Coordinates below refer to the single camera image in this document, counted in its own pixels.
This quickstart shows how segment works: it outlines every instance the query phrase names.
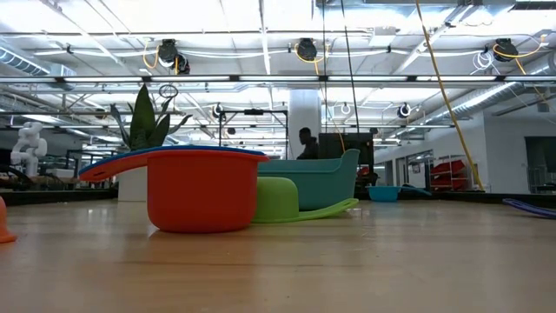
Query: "white robot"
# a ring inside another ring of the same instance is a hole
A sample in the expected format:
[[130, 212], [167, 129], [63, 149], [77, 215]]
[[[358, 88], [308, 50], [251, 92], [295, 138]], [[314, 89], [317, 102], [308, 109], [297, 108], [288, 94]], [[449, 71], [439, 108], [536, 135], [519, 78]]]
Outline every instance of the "white robot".
[[[11, 150], [11, 163], [20, 164], [24, 160], [27, 163], [25, 174], [29, 177], [37, 174], [38, 158], [46, 156], [47, 143], [39, 135], [42, 129], [43, 125], [39, 122], [25, 123], [18, 131], [19, 139]], [[30, 147], [25, 152], [20, 152], [26, 145]]]

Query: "white pillar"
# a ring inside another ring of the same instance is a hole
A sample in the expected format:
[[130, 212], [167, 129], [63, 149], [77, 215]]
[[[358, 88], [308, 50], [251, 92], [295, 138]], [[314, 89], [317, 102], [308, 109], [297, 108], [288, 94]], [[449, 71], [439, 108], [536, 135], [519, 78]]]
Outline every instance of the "white pillar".
[[313, 137], [321, 132], [321, 95], [318, 90], [290, 90], [288, 109], [288, 159], [296, 159], [305, 147], [299, 141], [299, 130], [308, 127]]

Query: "shelving unit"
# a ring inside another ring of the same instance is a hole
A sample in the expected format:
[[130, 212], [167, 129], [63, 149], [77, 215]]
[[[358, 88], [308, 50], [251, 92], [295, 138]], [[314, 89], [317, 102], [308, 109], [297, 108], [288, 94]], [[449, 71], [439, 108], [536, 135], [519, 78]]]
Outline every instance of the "shelving unit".
[[434, 164], [430, 172], [433, 191], [463, 191], [469, 189], [468, 166], [464, 156], [444, 156]]

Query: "green leaf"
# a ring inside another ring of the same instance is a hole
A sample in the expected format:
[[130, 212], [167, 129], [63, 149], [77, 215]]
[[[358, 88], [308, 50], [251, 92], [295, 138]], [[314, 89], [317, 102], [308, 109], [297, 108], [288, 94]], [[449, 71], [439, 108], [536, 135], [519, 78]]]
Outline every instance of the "green leaf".
[[128, 132], [123, 127], [122, 117], [120, 116], [120, 111], [116, 108], [115, 104], [110, 105], [110, 115], [114, 117], [118, 126], [120, 127], [120, 131], [122, 132], [122, 140], [123, 142], [129, 147], [129, 135]]
[[182, 127], [182, 125], [187, 123], [189, 118], [192, 117], [192, 116], [193, 115], [191, 115], [191, 114], [185, 116], [179, 124], [177, 124], [176, 126], [174, 126], [170, 129], [170, 131], [168, 132], [168, 135], [171, 135], [171, 134], [174, 134], [175, 132], [177, 132], [180, 129], [180, 127]]
[[145, 136], [145, 130], [139, 129], [134, 136], [129, 138], [129, 149], [132, 151], [147, 149], [149, 147], [149, 142], [147, 141], [147, 136]]
[[139, 90], [139, 94], [136, 99], [136, 107], [133, 112], [133, 118], [131, 119], [131, 129], [129, 130], [129, 137], [131, 139], [137, 138], [141, 131], [144, 131], [146, 138], [155, 131], [155, 111], [153, 110], [153, 104], [150, 102], [149, 91], [147, 86], [144, 84]]
[[161, 117], [166, 113], [166, 110], [168, 109], [168, 106], [170, 104], [170, 101], [172, 101], [173, 97], [168, 98], [166, 101], [164, 101], [164, 103], [162, 104], [162, 110], [160, 112], [160, 115], [158, 116], [158, 118], [156, 119], [156, 123], [158, 124], [158, 122], [160, 121]]
[[155, 131], [149, 137], [149, 147], [160, 147], [168, 135], [168, 129], [170, 128], [170, 114], [167, 114], [158, 125], [156, 125]]
[[129, 106], [129, 110], [131, 111], [131, 114], [133, 114], [133, 106], [131, 106], [131, 103], [127, 103]]

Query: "table surface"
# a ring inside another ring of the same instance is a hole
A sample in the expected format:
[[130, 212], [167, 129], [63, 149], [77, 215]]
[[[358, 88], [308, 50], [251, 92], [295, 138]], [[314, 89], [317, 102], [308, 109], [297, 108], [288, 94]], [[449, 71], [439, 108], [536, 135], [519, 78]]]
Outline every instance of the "table surface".
[[214, 235], [162, 233], [145, 204], [115, 201], [13, 207], [9, 223], [7, 313], [556, 308], [556, 222], [501, 205], [363, 202]]

